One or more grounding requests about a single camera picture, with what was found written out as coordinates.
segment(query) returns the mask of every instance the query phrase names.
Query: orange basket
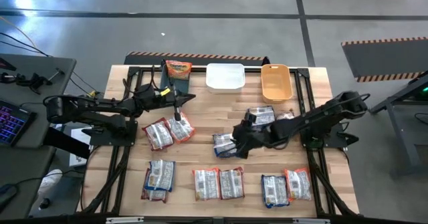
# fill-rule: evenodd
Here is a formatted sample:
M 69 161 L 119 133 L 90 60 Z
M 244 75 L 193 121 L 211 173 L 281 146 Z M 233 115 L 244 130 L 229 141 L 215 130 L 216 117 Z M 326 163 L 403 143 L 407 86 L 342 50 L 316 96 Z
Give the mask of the orange basket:
M 280 104 L 293 96 L 290 71 L 282 64 L 266 64 L 261 67 L 263 101 Z

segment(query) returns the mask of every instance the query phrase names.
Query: keyboard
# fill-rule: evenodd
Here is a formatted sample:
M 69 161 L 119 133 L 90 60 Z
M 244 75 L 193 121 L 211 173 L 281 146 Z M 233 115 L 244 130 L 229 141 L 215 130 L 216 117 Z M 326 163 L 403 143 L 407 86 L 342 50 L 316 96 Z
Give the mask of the keyboard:
M 35 113 L 0 100 L 0 144 L 14 146 L 33 122 Z

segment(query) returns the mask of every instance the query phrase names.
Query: black and orange striped tape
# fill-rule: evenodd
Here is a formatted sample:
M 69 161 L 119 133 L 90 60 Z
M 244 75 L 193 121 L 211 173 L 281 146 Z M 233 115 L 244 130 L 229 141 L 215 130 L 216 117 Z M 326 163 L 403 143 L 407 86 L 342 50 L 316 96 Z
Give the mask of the black and orange striped tape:
M 225 60 L 263 60 L 264 57 L 248 57 L 236 55 L 215 55 L 215 54 L 191 54 L 191 53 L 157 53 L 157 52 L 139 52 L 132 51 L 128 55 L 142 56 L 166 56 L 166 57 L 184 57 L 184 58 L 217 58 Z
M 357 41 L 343 41 L 342 46 L 351 44 L 364 44 L 364 43 L 390 43 L 398 41 L 416 41 L 416 40 L 427 40 L 427 37 L 402 37 L 393 39 L 376 39 L 376 40 L 357 40 Z
M 361 76 L 361 77 L 355 78 L 355 80 L 357 82 L 375 82 L 375 81 L 384 81 L 384 80 L 412 80 L 422 73 L 423 72 Z

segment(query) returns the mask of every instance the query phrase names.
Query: wooden table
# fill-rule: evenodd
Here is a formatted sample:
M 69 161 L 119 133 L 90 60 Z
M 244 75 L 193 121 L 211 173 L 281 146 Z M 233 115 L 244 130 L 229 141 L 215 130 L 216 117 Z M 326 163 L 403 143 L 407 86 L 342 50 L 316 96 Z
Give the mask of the wooden table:
M 122 78 L 129 66 L 112 66 L 106 88 L 106 98 L 121 99 L 124 92 Z M 326 68 L 309 68 L 315 104 L 331 99 L 332 92 Z M 155 74 L 159 83 L 160 74 Z M 143 83 L 150 81 L 145 73 Z M 141 130 L 159 118 L 171 118 L 172 108 L 145 112 L 138 119 L 136 143 L 131 149 L 121 215 L 142 216 L 201 216 L 201 217 L 315 217 L 314 201 L 294 201 L 288 207 L 267 209 L 261 198 L 260 178 L 265 175 L 283 175 L 284 169 L 308 166 L 306 151 L 301 147 L 300 137 L 295 136 L 284 150 L 267 148 L 253 149 L 247 160 L 240 158 L 217 158 L 213 150 L 212 134 L 230 133 L 239 124 L 247 108 L 265 106 L 261 97 L 259 74 L 246 74 L 245 87 L 240 94 L 211 94 L 205 85 L 205 73 L 192 73 L 189 93 L 196 98 L 183 106 L 183 112 L 196 128 L 196 134 L 186 143 L 174 144 L 160 152 L 150 151 L 148 140 Z M 274 106 L 276 114 L 292 109 L 299 115 L 296 90 L 294 97 L 284 104 Z M 84 183 L 84 206 L 96 196 L 106 181 L 112 147 L 99 148 L 91 157 Z M 355 212 L 358 212 L 354 188 L 346 158 L 336 149 L 326 149 L 330 182 L 340 197 Z M 166 204 L 141 200 L 141 190 L 150 160 L 174 160 L 177 162 L 174 189 Z M 232 200 L 195 201 L 195 186 L 192 170 L 219 167 L 229 170 L 238 166 L 244 169 L 245 198 Z M 110 196 L 110 208 L 114 202 L 116 186 Z M 320 187 L 323 207 L 327 210 L 324 188 Z

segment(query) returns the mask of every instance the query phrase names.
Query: white plastic bin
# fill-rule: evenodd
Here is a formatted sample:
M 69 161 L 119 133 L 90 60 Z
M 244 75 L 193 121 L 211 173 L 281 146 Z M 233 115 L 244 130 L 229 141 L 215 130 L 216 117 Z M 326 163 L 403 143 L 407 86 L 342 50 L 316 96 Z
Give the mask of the white plastic bin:
M 211 93 L 239 93 L 245 85 L 242 64 L 208 64 L 206 83 Z

